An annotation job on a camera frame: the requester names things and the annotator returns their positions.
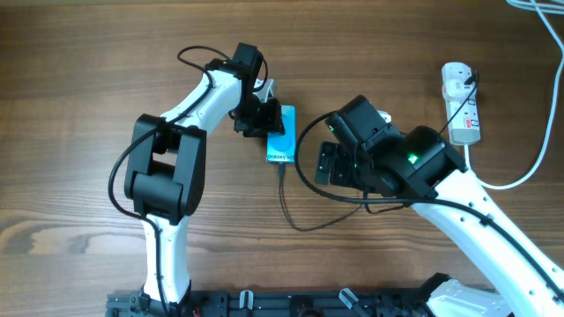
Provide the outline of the Galaxy smartphone teal screen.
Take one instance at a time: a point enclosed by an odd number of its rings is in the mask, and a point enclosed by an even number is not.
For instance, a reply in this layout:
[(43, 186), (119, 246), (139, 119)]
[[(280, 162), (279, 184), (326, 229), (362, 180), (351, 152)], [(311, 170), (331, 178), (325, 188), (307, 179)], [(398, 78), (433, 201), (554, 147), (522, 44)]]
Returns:
[(295, 106), (282, 105), (281, 114), (285, 133), (268, 133), (266, 160), (270, 163), (293, 164), (297, 138)]

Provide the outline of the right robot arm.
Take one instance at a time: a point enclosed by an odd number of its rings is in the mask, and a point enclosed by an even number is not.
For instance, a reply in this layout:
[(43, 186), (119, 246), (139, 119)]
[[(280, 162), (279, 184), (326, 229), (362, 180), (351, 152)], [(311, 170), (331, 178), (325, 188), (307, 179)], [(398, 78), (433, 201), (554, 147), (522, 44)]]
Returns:
[(561, 316), (563, 272), (508, 218), (439, 132), (407, 134), (368, 99), (323, 121), (348, 157), (345, 177), (363, 204), (398, 202), (444, 232), (490, 281), (515, 316)]

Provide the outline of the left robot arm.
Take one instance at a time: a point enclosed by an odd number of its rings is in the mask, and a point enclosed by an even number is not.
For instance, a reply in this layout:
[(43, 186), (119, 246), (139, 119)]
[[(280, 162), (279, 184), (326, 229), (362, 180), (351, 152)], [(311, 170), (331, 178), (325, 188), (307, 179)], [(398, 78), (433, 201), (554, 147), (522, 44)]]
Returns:
[(134, 124), (130, 145), (116, 161), (127, 166), (124, 194), (145, 230), (148, 274), (140, 294), (156, 316), (180, 316), (190, 293), (187, 230), (204, 192), (208, 136), (225, 116), (245, 137), (286, 133), (263, 53), (239, 43), (200, 67), (198, 85), (176, 107)]

